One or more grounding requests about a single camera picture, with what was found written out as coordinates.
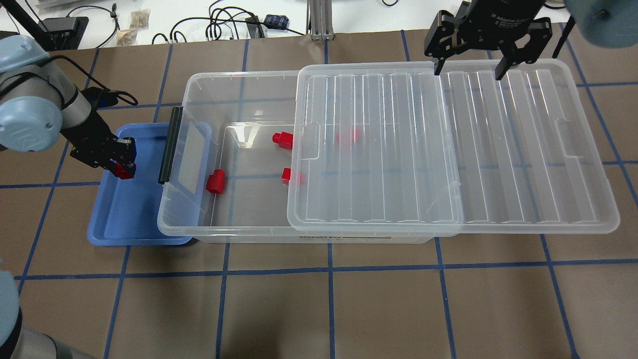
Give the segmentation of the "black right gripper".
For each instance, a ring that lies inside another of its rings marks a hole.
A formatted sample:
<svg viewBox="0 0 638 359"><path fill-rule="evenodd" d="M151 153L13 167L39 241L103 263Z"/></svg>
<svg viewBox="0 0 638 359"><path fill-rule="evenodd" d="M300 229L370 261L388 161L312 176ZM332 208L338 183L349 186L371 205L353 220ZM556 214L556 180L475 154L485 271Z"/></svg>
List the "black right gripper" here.
<svg viewBox="0 0 638 359"><path fill-rule="evenodd" d="M434 75L446 59L468 50L501 51L494 69L496 80L521 63L533 63L552 37L551 20L538 17L543 0L475 0L470 22L461 29L454 13L440 10L424 39L424 54L433 58Z"/></svg>

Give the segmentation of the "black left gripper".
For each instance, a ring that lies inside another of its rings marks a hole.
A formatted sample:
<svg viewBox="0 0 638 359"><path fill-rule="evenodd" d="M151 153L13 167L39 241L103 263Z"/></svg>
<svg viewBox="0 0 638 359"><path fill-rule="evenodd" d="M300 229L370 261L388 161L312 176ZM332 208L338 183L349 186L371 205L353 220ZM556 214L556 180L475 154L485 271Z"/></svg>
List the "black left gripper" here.
<svg viewBox="0 0 638 359"><path fill-rule="evenodd" d="M90 166L114 172L116 162L135 163L137 156L134 137L118 137L100 117L89 117L70 128L70 156Z"/></svg>

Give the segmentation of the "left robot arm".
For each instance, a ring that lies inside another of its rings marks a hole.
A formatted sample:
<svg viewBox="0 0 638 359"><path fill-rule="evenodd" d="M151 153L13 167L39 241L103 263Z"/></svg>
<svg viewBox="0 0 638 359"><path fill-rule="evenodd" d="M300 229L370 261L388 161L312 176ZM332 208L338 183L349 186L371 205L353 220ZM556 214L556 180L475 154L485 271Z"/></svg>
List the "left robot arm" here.
<svg viewBox="0 0 638 359"><path fill-rule="evenodd" d="M137 149L132 137L118 137L98 109L120 101L137 105L130 93L94 82L79 89L33 38L12 35L0 42L2 150L43 152L60 136L71 145L70 155L127 180L136 173Z"/></svg>

